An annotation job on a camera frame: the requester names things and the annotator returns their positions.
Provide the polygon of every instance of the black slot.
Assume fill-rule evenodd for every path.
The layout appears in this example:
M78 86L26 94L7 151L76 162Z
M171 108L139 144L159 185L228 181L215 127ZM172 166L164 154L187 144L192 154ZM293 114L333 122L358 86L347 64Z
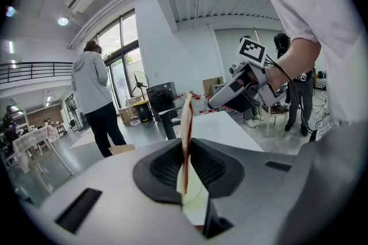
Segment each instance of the black slot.
M288 172L292 167L290 164L276 162L276 161L268 161L265 166L271 167L272 169L282 170Z
M84 190L55 220L55 223L75 234L101 194L101 191L91 188Z

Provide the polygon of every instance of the railing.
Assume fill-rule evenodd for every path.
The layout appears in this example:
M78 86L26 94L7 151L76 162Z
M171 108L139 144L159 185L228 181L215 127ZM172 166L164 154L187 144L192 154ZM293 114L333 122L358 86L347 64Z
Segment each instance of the railing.
M34 78L70 76L71 62L19 62L0 64L0 85Z

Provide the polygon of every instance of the woman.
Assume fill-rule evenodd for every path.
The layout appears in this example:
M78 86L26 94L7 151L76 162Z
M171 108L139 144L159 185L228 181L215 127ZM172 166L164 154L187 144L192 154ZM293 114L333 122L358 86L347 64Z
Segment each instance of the woman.
M94 134L103 157L111 156L108 134L116 146L126 142L117 125L117 117L108 84L108 72L101 57L102 49L91 40L73 63L71 83L78 102Z

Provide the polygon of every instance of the chair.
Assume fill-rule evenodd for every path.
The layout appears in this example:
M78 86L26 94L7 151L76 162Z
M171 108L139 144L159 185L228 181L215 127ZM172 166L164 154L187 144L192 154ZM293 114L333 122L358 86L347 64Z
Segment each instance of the chair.
M77 129L76 129L76 125L75 125L75 121L74 121L74 119L72 119L72 120L69 122L69 127L72 129L72 131L74 131L74 128L75 128L75 130L77 130Z
M279 106L279 107L267 107L267 106L262 106L262 111L260 112L260 121L259 121L259 125L261 124L262 121L262 113L266 113L269 117L269 119L267 120L267 131L266 131L266 137L269 134L269 126L270 126L270 119L271 117L274 117L274 124L276 124L276 117L277 116L282 116L284 115L285 118L283 120L283 128L282 128L282 132L281 134L283 135L283 133L285 132L285 125L286 125L286 116L288 115L288 108L286 108L285 106Z

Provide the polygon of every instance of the long hair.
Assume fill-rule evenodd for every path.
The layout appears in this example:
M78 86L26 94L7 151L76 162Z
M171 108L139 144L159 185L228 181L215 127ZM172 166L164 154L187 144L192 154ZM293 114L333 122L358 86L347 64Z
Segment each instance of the long hair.
M95 40L90 40L87 42L83 52L96 52L101 54L102 53L102 49L101 47L96 43Z

